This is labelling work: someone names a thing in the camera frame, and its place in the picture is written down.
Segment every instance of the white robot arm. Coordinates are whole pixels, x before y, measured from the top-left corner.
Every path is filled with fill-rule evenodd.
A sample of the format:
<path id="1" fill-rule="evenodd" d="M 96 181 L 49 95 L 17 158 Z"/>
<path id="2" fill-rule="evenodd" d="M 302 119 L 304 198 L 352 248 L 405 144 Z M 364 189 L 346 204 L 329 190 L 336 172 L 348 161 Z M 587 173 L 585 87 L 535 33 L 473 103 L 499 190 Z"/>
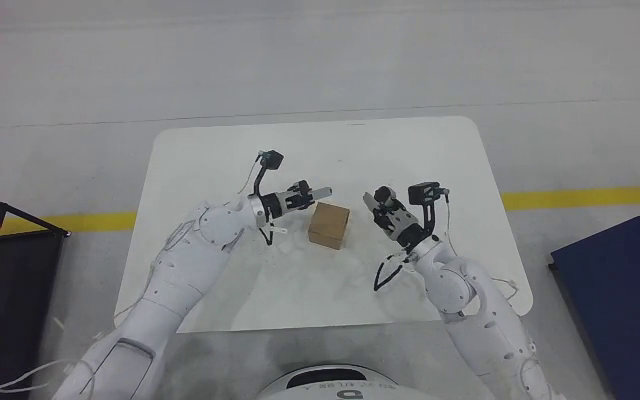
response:
<path id="1" fill-rule="evenodd" d="M 405 262 L 413 263 L 423 276 L 427 297 L 440 312 L 458 352 L 496 399 L 565 400 L 547 383 L 535 343 L 485 269 L 456 256 L 448 243 L 433 235 L 434 202 L 441 195 L 448 203 L 449 190 L 437 182 L 409 188 L 409 203 L 423 207 L 424 227 L 388 187 L 379 188 L 374 196 L 366 193 L 364 201 L 374 222 L 403 247 Z M 376 278 L 375 290 L 380 286 Z M 479 311 L 464 315 L 463 309 L 476 296 Z"/>
<path id="2" fill-rule="evenodd" d="M 114 331 L 91 346 L 53 399 L 152 398 L 169 338 L 214 285 L 244 230 L 260 229 L 270 244 L 272 232 L 262 228 L 271 220 L 331 194 L 330 188 L 312 191 L 300 181 L 286 192 L 261 195 L 265 171 L 277 169 L 282 158 L 273 150 L 260 154 L 254 193 L 237 206 L 201 204 L 178 225 L 153 261 L 142 297 Z"/>

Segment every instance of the black cable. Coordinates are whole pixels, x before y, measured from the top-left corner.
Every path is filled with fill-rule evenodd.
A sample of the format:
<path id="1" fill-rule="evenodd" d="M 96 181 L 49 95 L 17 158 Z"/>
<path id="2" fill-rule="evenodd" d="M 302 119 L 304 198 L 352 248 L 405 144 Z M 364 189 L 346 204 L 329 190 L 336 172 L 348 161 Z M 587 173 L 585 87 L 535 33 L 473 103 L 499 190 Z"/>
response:
<path id="1" fill-rule="evenodd" d="M 404 260 L 402 260 L 400 262 L 400 265 L 398 266 L 398 268 L 396 268 L 395 271 L 393 271 L 388 277 L 386 277 L 382 282 L 380 281 L 380 273 L 382 272 L 382 268 L 384 268 L 384 264 L 391 260 L 393 258 L 393 254 L 387 256 L 387 258 L 380 263 L 380 266 L 378 267 L 378 272 L 376 272 L 376 279 L 373 282 L 373 291 L 377 292 L 378 290 L 380 290 L 384 285 L 386 285 L 387 283 L 391 282 L 391 280 L 393 278 L 396 277 L 396 275 L 398 275 L 400 273 L 400 271 L 402 271 L 402 268 L 404 268 L 404 264 L 408 264 L 409 263 L 409 258 L 405 258 Z"/>
<path id="2" fill-rule="evenodd" d="M 267 246 L 271 246 L 273 244 L 273 231 L 269 232 L 269 237 L 267 237 L 267 234 L 264 233 L 262 228 L 259 228 L 259 231 L 262 234 L 262 237 L 264 238 L 264 240 L 267 242 Z"/>

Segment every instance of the white tabletop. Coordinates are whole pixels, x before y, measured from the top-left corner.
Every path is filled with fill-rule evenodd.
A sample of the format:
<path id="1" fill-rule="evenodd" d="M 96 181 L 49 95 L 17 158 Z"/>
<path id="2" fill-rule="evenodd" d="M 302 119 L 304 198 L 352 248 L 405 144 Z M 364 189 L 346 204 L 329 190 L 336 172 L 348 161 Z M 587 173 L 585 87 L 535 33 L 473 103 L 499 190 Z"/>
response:
<path id="1" fill-rule="evenodd" d="M 451 238 L 458 253 L 479 261 L 493 277 L 513 279 L 519 287 L 513 308 L 520 315 L 530 310 L 531 289 L 478 129 L 467 118 L 447 117 L 163 132 L 149 162 L 116 313 L 139 297 L 150 262 L 197 203 L 238 198 L 235 193 L 261 149 L 285 156 L 278 171 L 266 174 L 263 193 L 306 179 L 312 187 L 331 186 L 333 196 L 326 201 L 351 209 L 343 248 L 308 241 L 313 209 L 277 220 L 289 233 L 276 235 L 271 247 L 259 233 L 248 232 L 179 332 L 439 319 L 415 272 L 403 271 L 373 292 L 378 265 L 399 247 L 373 223 L 362 202 L 365 191 L 388 185 L 408 204 L 407 187 L 424 181 L 451 189 Z M 436 210 L 435 233 L 442 235 L 444 201 Z M 422 219 L 419 207 L 411 211 Z"/>

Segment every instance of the yellow floor stripe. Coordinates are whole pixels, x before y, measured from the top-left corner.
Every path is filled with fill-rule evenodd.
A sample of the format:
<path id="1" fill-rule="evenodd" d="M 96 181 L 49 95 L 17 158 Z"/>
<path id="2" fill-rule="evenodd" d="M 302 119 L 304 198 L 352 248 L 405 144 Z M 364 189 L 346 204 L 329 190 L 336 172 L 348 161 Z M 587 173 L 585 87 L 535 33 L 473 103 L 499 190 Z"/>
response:
<path id="1" fill-rule="evenodd" d="M 42 219 L 71 232 L 126 231 L 133 229 L 136 213 L 131 211 L 108 214 L 70 214 Z M 0 235 L 30 232 L 37 229 L 42 228 L 21 218 L 7 218 L 0 228 Z"/>
<path id="2" fill-rule="evenodd" d="M 555 190 L 548 192 L 502 193 L 507 211 L 547 208 L 640 205 L 640 187 L 610 189 Z M 71 214 L 43 218 L 71 232 L 106 232 L 133 229 L 136 213 Z M 37 226 L 19 218 L 7 218 L 0 235 L 29 232 Z"/>
<path id="3" fill-rule="evenodd" d="M 507 211 L 640 204 L 640 187 L 503 193 Z"/>

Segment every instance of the small brown box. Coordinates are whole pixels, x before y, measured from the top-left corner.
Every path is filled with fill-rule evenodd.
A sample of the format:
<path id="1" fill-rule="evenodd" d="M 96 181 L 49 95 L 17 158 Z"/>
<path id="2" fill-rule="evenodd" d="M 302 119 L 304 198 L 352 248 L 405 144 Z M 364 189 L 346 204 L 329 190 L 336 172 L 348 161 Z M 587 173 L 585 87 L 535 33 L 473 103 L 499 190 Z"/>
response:
<path id="1" fill-rule="evenodd" d="M 318 203 L 309 225 L 309 241 L 340 250 L 349 221 L 349 209 Z"/>

